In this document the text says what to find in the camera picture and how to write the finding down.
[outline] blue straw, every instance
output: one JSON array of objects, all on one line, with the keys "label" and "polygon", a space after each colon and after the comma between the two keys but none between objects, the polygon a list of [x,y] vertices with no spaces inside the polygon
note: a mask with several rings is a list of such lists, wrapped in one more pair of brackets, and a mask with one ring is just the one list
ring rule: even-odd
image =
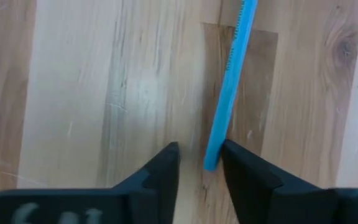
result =
[{"label": "blue straw", "polygon": [[204,157],[204,169],[206,170],[214,171],[218,164],[220,149],[226,138],[227,129],[229,128],[237,87],[240,81],[242,64],[246,57],[249,35],[251,33],[257,5],[257,0],[242,0],[234,40],[230,50],[229,60],[227,61],[221,94],[219,96],[218,107],[216,108],[206,155]]}]

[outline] wooden surface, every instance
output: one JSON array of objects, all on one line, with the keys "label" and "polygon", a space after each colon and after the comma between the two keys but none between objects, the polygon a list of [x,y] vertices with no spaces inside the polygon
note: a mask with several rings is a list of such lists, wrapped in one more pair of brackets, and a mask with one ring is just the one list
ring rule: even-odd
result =
[{"label": "wooden surface", "polygon": [[[0,0],[0,190],[111,187],[178,141],[175,223],[236,223],[201,162],[240,3]],[[358,0],[259,1],[228,137],[358,187]]]}]

